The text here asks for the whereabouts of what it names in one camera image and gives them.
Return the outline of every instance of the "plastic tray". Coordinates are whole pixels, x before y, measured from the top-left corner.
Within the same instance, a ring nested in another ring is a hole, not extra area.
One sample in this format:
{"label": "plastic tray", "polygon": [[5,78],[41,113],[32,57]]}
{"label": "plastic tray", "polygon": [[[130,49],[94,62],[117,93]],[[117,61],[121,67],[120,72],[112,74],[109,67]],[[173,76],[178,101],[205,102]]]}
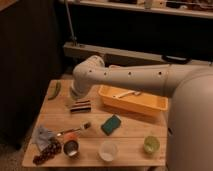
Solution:
{"label": "plastic tray", "polygon": [[168,109],[168,98],[148,93],[129,94],[121,98],[113,96],[129,91],[127,89],[101,85],[98,94],[104,104],[145,115],[157,115]]}

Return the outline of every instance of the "green object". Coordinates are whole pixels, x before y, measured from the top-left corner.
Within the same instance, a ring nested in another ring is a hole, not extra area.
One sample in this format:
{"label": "green object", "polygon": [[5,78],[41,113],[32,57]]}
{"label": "green object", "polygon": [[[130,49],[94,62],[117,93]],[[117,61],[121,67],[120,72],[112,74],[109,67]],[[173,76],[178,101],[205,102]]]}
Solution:
{"label": "green object", "polygon": [[50,97],[48,97],[48,100],[55,99],[57,97],[57,95],[59,94],[60,90],[61,90],[61,83],[56,82],[55,90],[54,90],[53,94]]}
{"label": "green object", "polygon": [[101,125],[101,129],[106,135],[110,135],[116,128],[120,126],[120,124],[121,120],[116,115],[113,115],[107,119],[103,125]]}
{"label": "green object", "polygon": [[154,136],[148,136],[144,140],[144,151],[147,154],[154,154],[160,148],[160,142]]}

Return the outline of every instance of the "wooden board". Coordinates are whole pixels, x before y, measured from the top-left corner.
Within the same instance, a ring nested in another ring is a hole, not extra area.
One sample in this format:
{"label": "wooden board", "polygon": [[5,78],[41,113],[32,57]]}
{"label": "wooden board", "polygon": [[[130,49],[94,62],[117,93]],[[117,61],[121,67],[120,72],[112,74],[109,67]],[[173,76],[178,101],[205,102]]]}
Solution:
{"label": "wooden board", "polygon": [[[93,86],[86,97],[86,99],[91,100],[92,111],[90,113],[71,114],[65,104],[69,96],[69,87],[72,81],[60,81],[62,88],[59,95],[56,99],[48,101],[47,97],[53,91],[56,80],[50,83],[36,126],[43,125],[54,132],[76,128],[87,121],[90,121],[92,126],[78,133],[80,145],[78,156],[68,158],[65,154],[61,153],[54,159],[41,165],[41,167],[165,165],[167,127],[163,114],[153,118],[104,106],[97,94],[98,86]],[[100,129],[100,126],[113,114],[117,114],[122,123],[110,136],[106,136]],[[161,144],[160,150],[152,157],[146,155],[143,151],[143,141],[148,135],[158,137]],[[105,163],[98,156],[98,149],[104,140],[112,140],[118,147],[118,156],[113,162]],[[22,165],[25,167],[35,167],[32,160],[34,155],[38,153],[36,145],[32,144],[30,140]]]}

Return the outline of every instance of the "sponge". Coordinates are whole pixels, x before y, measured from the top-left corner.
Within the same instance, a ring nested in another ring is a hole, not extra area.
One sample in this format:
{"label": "sponge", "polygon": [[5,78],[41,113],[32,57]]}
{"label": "sponge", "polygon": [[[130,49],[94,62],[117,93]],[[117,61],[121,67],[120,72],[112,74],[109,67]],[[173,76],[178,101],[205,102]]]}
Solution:
{"label": "sponge", "polygon": [[107,119],[103,125],[101,125],[101,129],[106,135],[109,136],[116,128],[120,126],[120,124],[121,120],[116,115],[113,115]]}

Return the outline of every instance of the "floor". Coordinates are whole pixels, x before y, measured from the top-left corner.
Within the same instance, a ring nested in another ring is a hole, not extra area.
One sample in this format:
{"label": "floor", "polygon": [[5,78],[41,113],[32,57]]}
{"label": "floor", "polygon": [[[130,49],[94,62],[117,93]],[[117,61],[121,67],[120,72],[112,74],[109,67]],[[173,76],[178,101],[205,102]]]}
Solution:
{"label": "floor", "polygon": [[[71,79],[68,72],[62,75],[61,79]],[[32,128],[28,131],[23,146],[20,150],[15,150],[5,144],[0,144],[0,171],[146,171],[142,167],[116,167],[116,168],[23,168],[21,166],[24,151],[30,139]],[[163,171],[163,168],[157,168],[155,171]]]}

